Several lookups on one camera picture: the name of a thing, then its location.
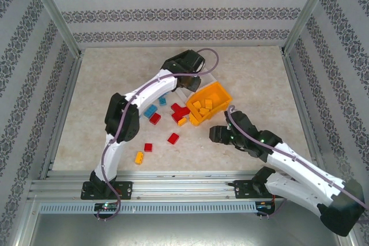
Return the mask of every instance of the enclosure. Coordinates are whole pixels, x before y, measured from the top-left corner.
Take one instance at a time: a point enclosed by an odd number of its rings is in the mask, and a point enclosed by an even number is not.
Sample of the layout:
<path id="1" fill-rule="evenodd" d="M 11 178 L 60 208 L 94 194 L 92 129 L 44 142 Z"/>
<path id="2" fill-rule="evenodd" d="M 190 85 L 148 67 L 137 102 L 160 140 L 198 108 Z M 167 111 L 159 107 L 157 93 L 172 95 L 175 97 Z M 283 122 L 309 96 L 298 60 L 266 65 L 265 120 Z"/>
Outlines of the enclosure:
<path id="1" fill-rule="evenodd" d="M 227 183 L 265 163 L 209 140 L 223 112 L 179 127 L 183 88 L 154 102 L 157 125 L 141 116 L 122 154 L 117 179 L 133 182 L 123 215 L 97 222 L 104 201 L 80 198 L 111 96 L 207 47 L 220 61 L 201 86 L 218 81 L 258 129 L 368 199 L 368 17 L 369 0 L 0 0 L 0 245 L 368 245 L 368 211 L 347 237 L 292 202 L 270 220 L 247 215 L 256 200 Z M 201 55 L 210 69 L 214 54 Z"/>

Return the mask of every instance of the cable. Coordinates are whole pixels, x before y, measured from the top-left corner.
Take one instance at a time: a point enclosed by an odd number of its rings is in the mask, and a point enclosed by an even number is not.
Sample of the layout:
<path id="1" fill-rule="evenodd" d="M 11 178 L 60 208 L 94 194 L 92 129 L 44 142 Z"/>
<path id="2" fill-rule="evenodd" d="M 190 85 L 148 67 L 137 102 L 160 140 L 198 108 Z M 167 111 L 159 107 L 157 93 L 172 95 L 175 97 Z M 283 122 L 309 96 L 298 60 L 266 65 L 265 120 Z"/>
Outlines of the cable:
<path id="1" fill-rule="evenodd" d="M 254 139 L 253 137 L 251 137 L 250 135 L 248 135 L 245 131 L 243 131 L 237 124 L 236 122 L 233 120 L 231 113 L 235 112 L 235 106 L 234 105 L 230 105 L 227 109 L 227 114 L 228 117 L 230 119 L 230 121 L 232 122 L 232 124 L 236 127 L 237 130 L 239 130 L 241 132 L 241 134 L 243 134 L 246 138 L 248 138 L 249 140 L 251 140 L 252 142 L 259 144 L 260 146 L 263 146 L 265 148 L 268 148 L 272 151 L 278 152 L 288 158 L 291 158 L 295 161 L 297 161 L 299 164 L 303 165 L 305 168 L 309 169 L 312 173 L 316 174 L 318 177 L 320 177 L 322 180 L 326 181 L 327 183 L 329 183 L 332 187 L 338 189 L 339 191 L 341 191 L 342 193 L 346 194 L 348 197 L 350 197 L 352 200 L 354 200 L 356 203 L 358 203 L 359 205 L 361 205 L 364 209 L 369 210 L 369 206 L 367 206 L 365 203 L 363 203 L 360 199 L 358 199 L 357 197 L 353 196 L 351 193 L 349 193 L 348 191 L 346 191 L 345 189 L 341 188 L 340 186 L 338 186 L 337 184 L 335 184 L 334 182 L 330 181 L 326 176 L 324 176 L 323 174 L 321 174 L 320 172 L 316 171 L 314 168 L 312 168 L 309 164 L 306 164 L 304 161 L 300 160 L 297 156 L 294 156 L 292 154 L 286 153 L 282 150 L 279 150 L 277 148 L 274 148 L 273 146 L 264 144 L 260 141 L 258 141 L 257 139 Z"/>
<path id="2" fill-rule="evenodd" d="M 136 94 L 134 94 L 132 96 L 132 98 L 128 101 L 127 105 L 125 106 L 124 110 L 123 110 L 123 114 L 122 114 L 122 117 L 121 117 L 121 120 L 119 122 L 119 126 L 118 126 L 118 129 L 116 131 L 116 134 L 114 136 L 114 138 L 112 140 L 109 141 L 109 143 L 105 146 L 104 148 L 104 151 L 103 151 L 103 155 L 101 156 L 101 172 L 103 174 L 103 177 L 104 177 L 104 181 L 106 182 L 106 185 L 108 185 L 108 187 L 112 190 L 112 192 L 115 194 L 116 198 L 117 198 L 117 203 L 118 203 L 118 207 L 115 211 L 115 213 L 108 217 L 108 218 L 105 218 L 104 221 L 108 221 L 108 220 L 111 220 L 113 219 L 114 217 L 117 216 L 117 214 L 119 213 L 119 211 L 121 210 L 121 198 L 118 194 L 118 192 L 114 189 L 114 187 L 110 184 L 107 176 L 106 176 L 106 173 L 105 173 L 105 170 L 104 170 L 104 158 L 105 158 L 105 155 L 106 155 L 106 152 L 108 151 L 109 147 L 114 143 L 116 142 L 116 140 L 118 139 L 119 137 L 119 134 L 121 133 L 122 131 L 122 127 L 123 127 L 123 122 L 124 122 L 124 119 L 126 117 L 126 114 L 127 114 L 127 110 L 128 110 L 128 107 L 129 105 L 133 102 L 134 99 L 137 98 L 137 96 L 142 93 L 146 88 L 148 88 L 149 86 L 151 86 L 152 84 L 154 84 L 155 82 L 158 82 L 162 79 L 165 79 L 165 78 L 169 78 L 169 77 L 179 77 L 179 76 L 202 76 L 202 75 L 205 75 L 205 74 L 208 74 L 210 72 L 212 72 L 217 66 L 218 66 L 218 63 L 219 63 L 219 55 L 218 53 L 211 49 L 211 48 L 203 48 L 203 49 L 200 49 L 197 51 L 197 53 L 200 53 L 202 51 L 205 51 L 205 50 L 208 50 L 208 51 L 211 51 L 215 54 L 216 56 L 216 62 L 215 62 L 215 65 L 209 69 L 208 71 L 205 71 L 205 72 L 196 72 L 196 73 L 172 73 L 172 74 L 167 74 L 167 75 L 164 75 L 158 79 L 155 79 L 155 80 L 152 80 L 151 82 L 148 82 L 147 84 L 145 84 L 141 89 L 139 89 Z M 97 216 L 97 219 L 100 220 L 101 218 L 99 217 L 99 214 L 100 214 L 100 211 L 97 212 L 96 216 Z"/>

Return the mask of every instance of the orange bin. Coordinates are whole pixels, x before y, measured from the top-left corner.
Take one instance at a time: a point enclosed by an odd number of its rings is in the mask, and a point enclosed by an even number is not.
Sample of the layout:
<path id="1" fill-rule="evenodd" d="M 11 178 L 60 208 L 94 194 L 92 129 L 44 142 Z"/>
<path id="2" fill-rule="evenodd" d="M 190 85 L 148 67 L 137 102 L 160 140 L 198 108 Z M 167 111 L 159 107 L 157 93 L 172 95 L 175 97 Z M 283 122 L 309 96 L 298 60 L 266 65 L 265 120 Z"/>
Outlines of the orange bin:
<path id="1" fill-rule="evenodd" d="M 199 101 L 201 106 L 205 107 L 205 99 L 211 99 L 213 101 L 213 109 L 211 109 L 205 116 L 202 116 L 195 106 L 193 106 L 193 103 Z M 232 97 L 224 87 L 222 87 L 219 82 L 214 82 L 193 94 L 187 101 L 186 105 L 200 124 L 204 120 L 212 118 L 216 113 L 225 111 L 231 101 Z"/>

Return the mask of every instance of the red block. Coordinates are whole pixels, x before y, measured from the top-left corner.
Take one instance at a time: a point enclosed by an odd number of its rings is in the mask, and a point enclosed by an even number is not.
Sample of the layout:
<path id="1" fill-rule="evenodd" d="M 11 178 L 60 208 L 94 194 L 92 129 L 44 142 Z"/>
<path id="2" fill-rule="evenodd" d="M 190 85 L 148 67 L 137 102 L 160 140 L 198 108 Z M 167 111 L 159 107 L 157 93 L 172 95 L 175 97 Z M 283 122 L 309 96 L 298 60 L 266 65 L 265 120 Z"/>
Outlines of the red block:
<path id="1" fill-rule="evenodd" d="M 171 105 L 171 109 L 176 112 L 179 111 L 180 109 L 182 109 L 182 107 L 180 105 L 178 105 L 177 103 L 174 103 L 173 105 Z"/>
<path id="2" fill-rule="evenodd" d="M 159 114 L 154 113 L 154 114 L 152 115 L 152 117 L 150 118 L 150 122 L 151 122 L 152 124 L 156 125 L 156 123 L 158 123 L 158 122 L 159 122 L 160 118 L 161 118 L 161 116 L 160 116 Z"/>
<path id="3" fill-rule="evenodd" d="M 180 110 L 176 111 L 175 113 L 177 113 L 181 117 L 184 117 L 184 116 L 190 114 L 190 109 L 188 109 L 187 107 L 184 107 L 184 108 L 181 108 Z"/>
<path id="4" fill-rule="evenodd" d="M 182 119 L 182 116 L 178 115 L 178 113 L 173 113 L 172 118 L 174 119 L 175 123 L 178 123 Z"/>
<path id="5" fill-rule="evenodd" d="M 152 143 L 145 143 L 144 151 L 152 152 Z"/>
<path id="6" fill-rule="evenodd" d="M 169 138 L 168 141 L 171 144 L 175 144 L 177 142 L 177 140 L 179 139 L 179 135 L 177 135 L 176 133 L 173 133 Z"/>

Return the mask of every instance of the patterned wallpaper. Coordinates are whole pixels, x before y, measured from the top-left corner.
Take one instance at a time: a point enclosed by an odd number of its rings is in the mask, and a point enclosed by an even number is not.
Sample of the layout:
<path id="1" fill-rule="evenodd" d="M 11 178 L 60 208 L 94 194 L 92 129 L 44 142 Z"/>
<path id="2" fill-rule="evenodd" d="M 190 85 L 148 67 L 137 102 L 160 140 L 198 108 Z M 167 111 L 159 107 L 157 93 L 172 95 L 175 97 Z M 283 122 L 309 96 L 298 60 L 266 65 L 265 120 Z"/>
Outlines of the patterned wallpaper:
<path id="1" fill-rule="evenodd" d="M 0 0 L 0 245 L 37 179 L 74 58 L 41 0 Z"/>
<path id="2" fill-rule="evenodd" d="M 81 48 L 282 46 L 306 0 L 55 0 Z"/>
<path id="3" fill-rule="evenodd" d="M 369 201 L 369 0 L 319 0 L 289 53 L 326 169 Z M 369 245 L 369 213 L 356 224 Z"/>

